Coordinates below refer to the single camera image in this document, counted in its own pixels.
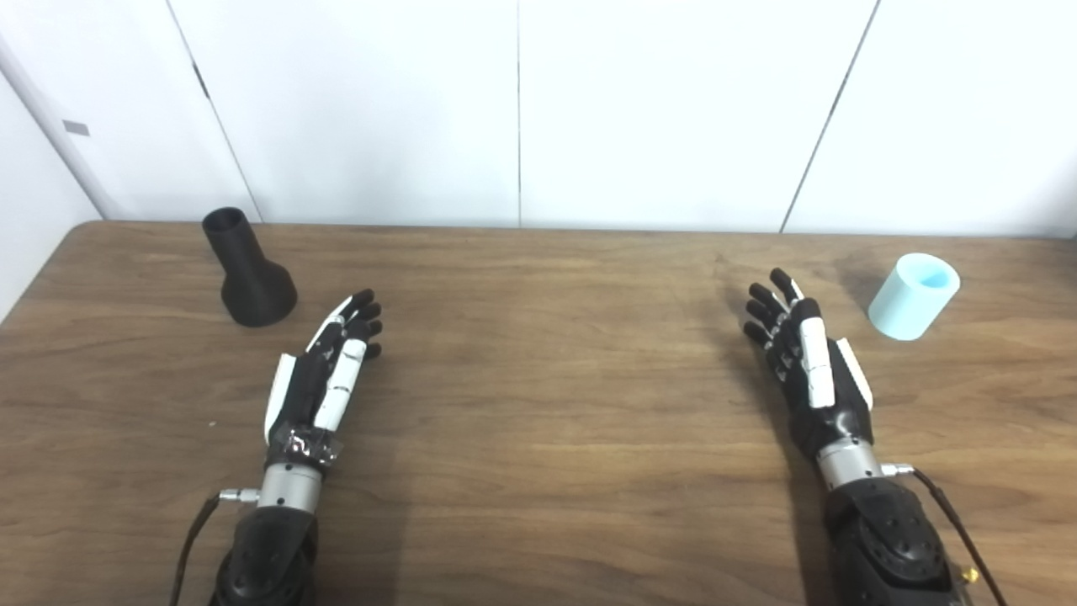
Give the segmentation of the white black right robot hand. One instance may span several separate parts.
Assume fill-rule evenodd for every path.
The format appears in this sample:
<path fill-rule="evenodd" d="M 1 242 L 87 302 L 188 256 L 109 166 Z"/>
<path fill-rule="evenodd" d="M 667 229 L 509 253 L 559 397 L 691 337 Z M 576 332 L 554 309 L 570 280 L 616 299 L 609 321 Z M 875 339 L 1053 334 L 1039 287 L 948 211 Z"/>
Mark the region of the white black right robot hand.
<path fill-rule="evenodd" d="M 749 287 L 743 332 L 777 377 L 793 443 L 809 459 L 841 441 L 872 445 L 873 392 L 852 346 L 833 338 L 819 301 L 784 269 L 769 279 L 771 288 Z"/>

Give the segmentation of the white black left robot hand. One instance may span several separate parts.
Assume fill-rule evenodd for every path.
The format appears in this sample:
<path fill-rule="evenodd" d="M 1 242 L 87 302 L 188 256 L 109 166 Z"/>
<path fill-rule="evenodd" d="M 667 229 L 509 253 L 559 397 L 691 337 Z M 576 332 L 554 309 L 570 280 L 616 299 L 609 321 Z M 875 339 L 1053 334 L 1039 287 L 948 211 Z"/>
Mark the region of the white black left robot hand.
<path fill-rule="evenodd" d="M 337 431 L 362 365 L 380 356 L 381 305 L 353 293 L 321 323 L 300 354 L 281 354 L 264 422 L 265 464 L 326 473 L 339 456 Z"/>

